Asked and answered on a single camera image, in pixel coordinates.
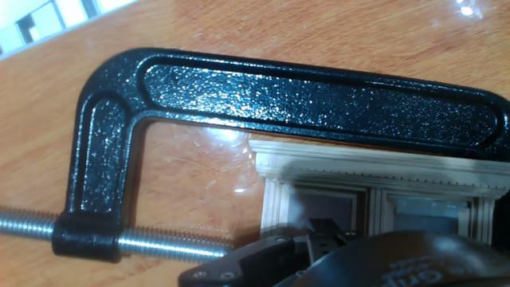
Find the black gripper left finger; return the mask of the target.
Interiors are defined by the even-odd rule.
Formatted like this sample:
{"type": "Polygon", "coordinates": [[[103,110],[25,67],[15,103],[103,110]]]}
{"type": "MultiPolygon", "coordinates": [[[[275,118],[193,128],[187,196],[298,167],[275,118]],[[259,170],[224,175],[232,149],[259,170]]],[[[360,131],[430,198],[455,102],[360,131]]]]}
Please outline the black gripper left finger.
{"type": "Polygon", "coordinates": [[[275,235],[181,273],[178,286],[275,286],[310,265],[305,236],[275,235]]]}

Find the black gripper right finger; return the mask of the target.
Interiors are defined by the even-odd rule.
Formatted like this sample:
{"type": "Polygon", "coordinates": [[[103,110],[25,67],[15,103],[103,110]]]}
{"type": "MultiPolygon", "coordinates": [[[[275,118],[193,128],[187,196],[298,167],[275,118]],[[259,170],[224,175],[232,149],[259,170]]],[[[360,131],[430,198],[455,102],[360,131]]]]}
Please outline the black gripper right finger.
{"type": "Polygon", "coordinates": [[[356,230],[342,230],[333,219],[324,220],[323,255],[329,254],[346,244],[356,241],[362,234],[356,230]]]}

